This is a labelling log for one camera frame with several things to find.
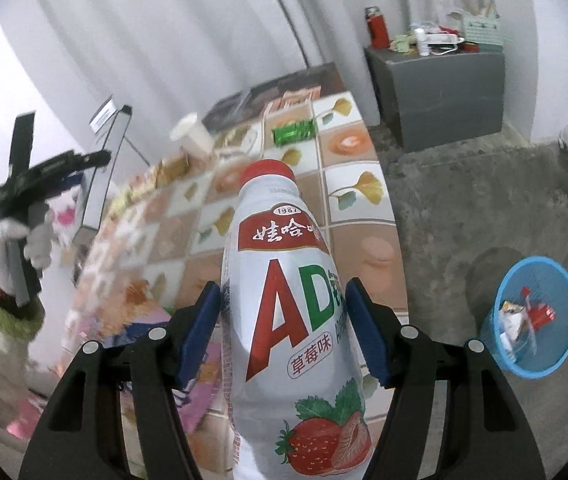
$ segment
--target blue trash basket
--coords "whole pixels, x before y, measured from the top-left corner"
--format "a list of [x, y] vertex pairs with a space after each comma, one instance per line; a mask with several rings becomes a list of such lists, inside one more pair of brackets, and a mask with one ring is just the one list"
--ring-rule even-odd
[[[516, 352], [517, 362], [512, 362], [500, 341], [498, 311], [504, 301], [523, 304], [525, 286], [531, 291], [532, 304], [549, 304], [556, 317], [536, 332], [537, 352], [533, 354], [531, 345], [526, 345]], [[502, 370], [526, 379], [539, 379], [557, 370], [568, 357], [568, 272], [544, 256], [516, 263], [500, 284], [495, 304], [480, 329], [480, 339]]]

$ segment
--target white bottle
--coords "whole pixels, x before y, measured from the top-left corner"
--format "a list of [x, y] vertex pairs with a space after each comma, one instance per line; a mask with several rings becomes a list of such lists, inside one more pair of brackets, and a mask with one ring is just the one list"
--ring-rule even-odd
[[417, 50], [420, 56], [428, 56], [430, 54], [429, 44], [426, 43], [426, 32], [422, 27], [415, 29], [415, 39], [417, 40]]
[[373, 446], [333, 259], [288, 166], [242, 182], [222, 263], [234, 478], [360, 480]]

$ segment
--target red bottle cap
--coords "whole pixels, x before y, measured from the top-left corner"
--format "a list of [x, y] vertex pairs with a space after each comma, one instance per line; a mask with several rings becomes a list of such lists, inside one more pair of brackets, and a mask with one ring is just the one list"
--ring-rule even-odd
[[286, 164], [274, 158], [264, 158], [263, 160], [254, 162], [242, 172], [240, 187], [244, 186], [244, 184], [256, 176], [263, 175], [281, 175], [295, 182], [295, 174]]

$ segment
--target tiled tablecloth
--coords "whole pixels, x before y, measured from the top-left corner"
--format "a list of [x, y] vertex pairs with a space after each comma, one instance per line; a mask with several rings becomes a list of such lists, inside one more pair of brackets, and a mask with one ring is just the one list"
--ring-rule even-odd
[[[375, 149], [352, 94], [329, 93], [341, 84], [322, 87], [326, 71], [317, 73], [321, 76], [317, 84], [306, 73], [298, 78], [300, 86], [294, 77], [284, 78], [286, 91], [278, 81], [262, 85], [257, 99], [263, 102], [249, 98], [253, 111], [244, 113], [245, 118], [257, 116], [235, 126], [225, 124], [224, 131], [216, 132], [234, 138], [239, 129], [239, 137], [248, 139], [240, 143], [243, 153], [216, 155], [191, 167], [185, 178], [152, 192], [120, 218], [106, 221], [78, 284], [75, 313], [67, 326], [66, 339], [71, 342], [66, 348], [67, 362], [87, 336], [104, 339], [121, 332], [148, 316], [152, 303], [167, 312], [192, 305], [208, 280], [219, 283], [224, 239], [238, 202], [238, 178], [248, 164], [260, 158], [284, 160], [292, 168], [334, 257], [342, 285], [359, 276], [376, 303], [391, 307], [404, 322], [408, 320], [393, 207]], [[335, 81], [336, 74], [330, 76]], [[304, 101], [304, 96], [314, 99]], [[276, 108], [279, 110], [262, 116], [265, 109]], [[242, 116], [237, 111], [235, 116]], [[224, 123], [220, 112], [216, 113], [215, 120], [208, 121], [209, 129], [215, 130], [213, 123]], [[273, 126], [311, 118], [317, 125], [316, 139], [273, 145]], [[88, 320], [93, 314], [98, 327], [94, 328], [93, 320], [90, 333]], [[366, 374], [362, 355], [360, 364]], [[218, 388], [219, 366], [209, 366], [199, 380], [215, 387], [206, 393], [213, 397], [206, 415], [189, 435], [191, 449], [201, 468], [230, 474], [232, 433]], [[366, 402], [373, 438], [379, 437], [391, 397], [392, 391], [378, 385]]]

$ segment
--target green sleeve cuff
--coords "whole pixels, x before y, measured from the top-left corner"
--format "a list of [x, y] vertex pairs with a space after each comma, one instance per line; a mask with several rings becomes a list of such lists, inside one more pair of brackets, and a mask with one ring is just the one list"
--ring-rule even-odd
[[32, 341], [44, 323], [44, 307], [38, 298], [22, 307], [24, 318], [17, 319], [0, 307], [0, 332], [14, 339]]

